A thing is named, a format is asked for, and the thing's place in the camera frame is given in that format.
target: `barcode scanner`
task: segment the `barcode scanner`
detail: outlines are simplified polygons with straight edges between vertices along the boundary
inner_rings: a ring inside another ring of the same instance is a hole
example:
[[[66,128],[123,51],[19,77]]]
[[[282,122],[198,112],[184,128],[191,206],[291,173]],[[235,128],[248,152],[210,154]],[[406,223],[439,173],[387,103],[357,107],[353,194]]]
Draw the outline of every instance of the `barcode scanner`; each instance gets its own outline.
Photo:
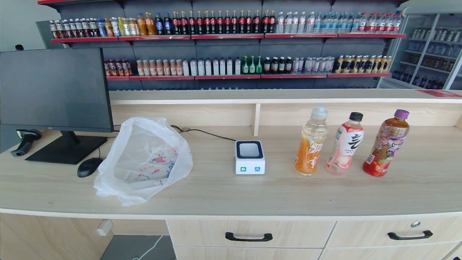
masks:
[[[11,155],[18,157],[25,155],[34,141],[42,138],[42,133],[34,129],[17,129],[19,137],[21,138],[21,143],[18,146],[18,149],[11,151]]]

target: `purple bottle cap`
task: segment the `purple bottle cap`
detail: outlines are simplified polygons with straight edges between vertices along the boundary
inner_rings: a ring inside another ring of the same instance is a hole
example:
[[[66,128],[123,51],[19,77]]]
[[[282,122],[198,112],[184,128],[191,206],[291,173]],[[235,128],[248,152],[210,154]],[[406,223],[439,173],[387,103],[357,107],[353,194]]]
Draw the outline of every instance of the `purple bottle cap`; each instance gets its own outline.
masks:
[[[397,109],[395,112],[395,117],[406,119],[409,116],[409,111],[403,109]]]

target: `red sign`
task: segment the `red sign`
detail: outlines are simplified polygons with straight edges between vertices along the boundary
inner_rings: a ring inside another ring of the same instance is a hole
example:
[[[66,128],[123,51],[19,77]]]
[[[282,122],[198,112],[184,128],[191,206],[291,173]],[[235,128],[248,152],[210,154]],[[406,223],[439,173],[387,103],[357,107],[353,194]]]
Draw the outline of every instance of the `red sign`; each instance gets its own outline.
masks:
[[[432,95],[437,98],[462,98],[461,95],[454,94],[446,90],[418,89],[417,91]]]

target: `plastic bag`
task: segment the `plastic bag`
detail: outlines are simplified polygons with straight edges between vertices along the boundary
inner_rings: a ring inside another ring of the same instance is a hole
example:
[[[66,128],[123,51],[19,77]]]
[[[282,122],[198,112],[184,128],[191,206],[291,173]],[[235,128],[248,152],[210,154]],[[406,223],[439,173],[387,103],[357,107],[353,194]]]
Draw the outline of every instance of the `plastic bag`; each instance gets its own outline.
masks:
[[[117,195],[122,206],[140,204],[185,178],[193,167],[188,142],[165,118],[123,122],[94,187],[101,197]]]

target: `drawer handle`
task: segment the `drawer handle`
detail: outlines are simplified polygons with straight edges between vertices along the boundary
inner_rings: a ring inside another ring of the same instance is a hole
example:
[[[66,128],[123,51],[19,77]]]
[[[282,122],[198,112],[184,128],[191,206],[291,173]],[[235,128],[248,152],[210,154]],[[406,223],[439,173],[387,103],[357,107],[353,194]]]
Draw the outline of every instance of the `drawer handle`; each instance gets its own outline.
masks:
[[[424,235],[423,236],[416,236],[416,237],[401,237],[401,236],[398,236],[396,233],[394,232],[390,232],[388,233],[388,236],[393,239],[393,240],[413,240],[413,239],[424,239],[424,238],[429,238],[433,235],[433,233],[429,230],[425,230],[424,231]]]
[[[235,238],[232,232],[226,232],[225,238],[231,241],[243,241],[243,242],[268,242],[273,239],[273,235],[271,233],[266,233],[263,235],[261,239],[246,239],[246,238]]]

